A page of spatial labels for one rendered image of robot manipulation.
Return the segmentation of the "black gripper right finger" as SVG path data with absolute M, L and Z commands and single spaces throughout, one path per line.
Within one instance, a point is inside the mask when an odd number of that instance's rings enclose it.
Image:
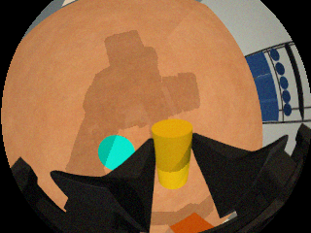
M 191 133 L 191 151 L 209 187 L 219 217 L 234 213 L 264 168 L 287 147 L 289 135 L 267 147 L 249 151 Z

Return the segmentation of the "cyan circle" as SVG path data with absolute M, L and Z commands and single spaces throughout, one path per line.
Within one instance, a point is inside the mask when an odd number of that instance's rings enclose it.
M 105 137 L 98 147 L 98 158 L 109 170 L 114 170 L 135 151 L 131 141 L 121 135 Z

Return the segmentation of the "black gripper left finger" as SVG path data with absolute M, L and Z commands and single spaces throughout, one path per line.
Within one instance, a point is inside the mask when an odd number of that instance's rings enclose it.
M 155 190 L 155 140 L 148 139 L 124 163 L 105 176 L 83 176 L 51 171 L 50 175 L 67 198 L 118 213 L 140 233 L 151 233 Z

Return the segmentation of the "yellow cylinder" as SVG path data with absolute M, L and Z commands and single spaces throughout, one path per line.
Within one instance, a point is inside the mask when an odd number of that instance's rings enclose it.
M 178 189 L 190 175 L 191 123 L 183 119 L 164 119 L 152 125 L 155 162 L 160 185 Z

